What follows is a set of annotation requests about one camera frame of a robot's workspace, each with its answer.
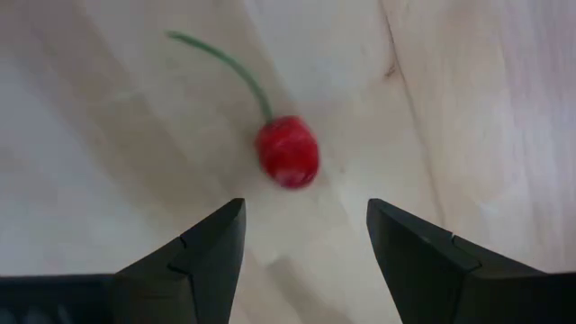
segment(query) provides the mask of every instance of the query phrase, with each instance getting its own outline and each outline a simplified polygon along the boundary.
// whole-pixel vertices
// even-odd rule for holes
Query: cherry
[[[258,132],[255,144],[260,165],[284,188],[303,188],[318,173],[318,143],[298,116],[270,121]]]

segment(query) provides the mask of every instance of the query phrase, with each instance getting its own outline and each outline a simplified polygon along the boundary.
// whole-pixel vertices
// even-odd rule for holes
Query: wooden surface
[[[232,323],[400,323],[365,228],[379,197],[509,257],[574,270],[576,5],[536,0],[4,0],[0,275],[117,271],[233,197]],[[258,169],[228,68],[302,115],[322,171]]]

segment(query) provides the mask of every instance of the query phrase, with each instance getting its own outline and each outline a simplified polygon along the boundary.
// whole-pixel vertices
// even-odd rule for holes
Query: cherry stem
[[[262,89],[262,86],[260,86],[252,74],[250,74],[248,69],[243,67],[232,56],[226,54],[220,49],[213,47],[212,45],[209,45],[192,36],[186,35],[180,31],[167,31],[166,35],[173,40],[181,41],[184,44],[190,45],[199,50],[203,50],[231,67],[238,74],[238,76],[242,78],[244,82],[246,82],[248,88],[252,92],[252,95],[258,101],[260,112],[264,116],[266,123],[273,120],[274,116],[272,115],[272,108],[270,107],[270,102],[268,101],[268,97],[266,96],[265,91]]]

